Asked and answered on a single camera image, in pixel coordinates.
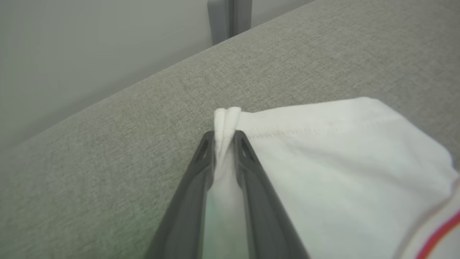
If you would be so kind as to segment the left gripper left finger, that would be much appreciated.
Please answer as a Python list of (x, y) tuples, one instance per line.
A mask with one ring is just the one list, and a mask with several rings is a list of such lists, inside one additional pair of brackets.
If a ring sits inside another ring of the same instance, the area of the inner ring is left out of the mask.
[(213, 184), (214, 132), (202, 139), (148, 246), (147, 259), (201, 259), (207, 192)]

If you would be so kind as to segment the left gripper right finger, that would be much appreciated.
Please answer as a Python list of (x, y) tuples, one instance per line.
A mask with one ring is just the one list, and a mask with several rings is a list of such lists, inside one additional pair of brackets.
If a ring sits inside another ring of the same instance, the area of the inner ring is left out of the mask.
[(308, 259), (297, 231), (243, 131), (233, 137), (251, 259)]

